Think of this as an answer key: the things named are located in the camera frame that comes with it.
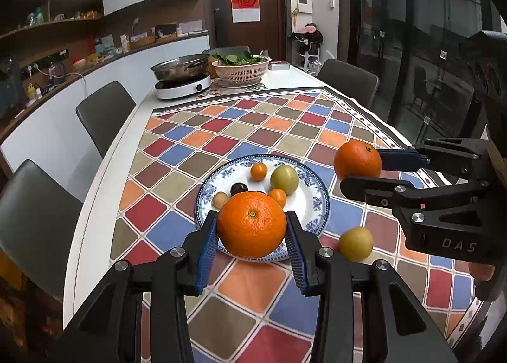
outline orange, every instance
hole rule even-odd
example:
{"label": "orange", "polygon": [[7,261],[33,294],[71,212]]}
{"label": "orange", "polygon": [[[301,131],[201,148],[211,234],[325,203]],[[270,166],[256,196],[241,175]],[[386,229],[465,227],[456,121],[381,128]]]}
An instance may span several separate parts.
{"label": "orange", "polygon": [[278,204],[280,204],[280,207],[285,207],[285,204],[287,202],[287,195],[281,188],[273,188],[269,193],[268,196],[270,196],[274,201],[276,201]]}
{"label": "orange", "polygon": [[260,192],[235,194],[220,209],[216,232],[225,248],[238,257],[261,258],[277,248],[286,232],[280,205]]}
{"label": "orange", "polygon": [[268,174],[268,168],[264,163],[255,163],[250,169],[250,176],[253,181],[264,180],[266,174]]}
{"label": "orange", "polygon": [[379,152],[368,143],[349,140],[335,155],[335,173],[343,180],[346,176],[380,177],[382,160]]}

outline door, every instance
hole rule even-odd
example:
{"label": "door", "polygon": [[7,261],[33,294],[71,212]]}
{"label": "door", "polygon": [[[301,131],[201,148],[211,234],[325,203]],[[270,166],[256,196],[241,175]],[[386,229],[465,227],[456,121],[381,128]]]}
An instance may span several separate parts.
{"label": "door", "polygon": [[233,23],[231,0],[210,0],[215,46],[247,45],[253,54],[268,50],[273,60],[286,59],[285,0],[259,0],[260,21]]}
{"label": "door", "polygon": [[361,0],[357,65],[380,79],[372,111],[387,120],[400,71],[405,0]]}

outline stainless steel pot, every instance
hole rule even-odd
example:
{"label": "stainless steel pot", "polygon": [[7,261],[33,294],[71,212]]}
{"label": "stainless steel pot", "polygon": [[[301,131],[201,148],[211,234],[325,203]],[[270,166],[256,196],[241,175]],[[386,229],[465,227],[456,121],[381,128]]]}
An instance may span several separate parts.
{"label": "stainless steel pot", "polygon": [[150,68],[159,81],[184,82],[206,72],[209,54],[194,54],[161,62]]}

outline green plum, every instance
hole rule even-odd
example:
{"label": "green plum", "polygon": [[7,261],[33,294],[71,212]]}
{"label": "green plum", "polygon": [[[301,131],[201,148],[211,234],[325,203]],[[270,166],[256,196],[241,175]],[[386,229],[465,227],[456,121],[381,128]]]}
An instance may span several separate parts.
{"label": "green plum", "polygon": [[281,165],[271,174],[271,188],[281,188],[288,196],[299,185],[298,173],[289,165]]}

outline electrical cord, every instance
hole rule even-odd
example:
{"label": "electrical cord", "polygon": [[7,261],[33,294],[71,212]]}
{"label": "electrical cord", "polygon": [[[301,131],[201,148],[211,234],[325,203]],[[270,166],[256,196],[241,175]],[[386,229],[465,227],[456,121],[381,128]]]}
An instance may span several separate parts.
{"label": "electrical cord", "polygon": [[[48,74],[48,73],[45,73],[44,71],[42,71],[39,66],[37,65],[37,63],[34,64],[34,67],[39,70],[40,73],[44,74],[44,75],[47,75],[48,77],[54,77],[53,75],[51,74]],[[66,77],[67,75],[70,75],[70,74],[75,74],[75,75],[79,75],[82,79],[83,79],[83,83],[85,84],[85,92],[86,92],[86,78],[83,74],[80,74],[80,73],[76,73],[76,72],[70,72],[70,73],[66,73],[65,75],[63,75],[63,77]]]}

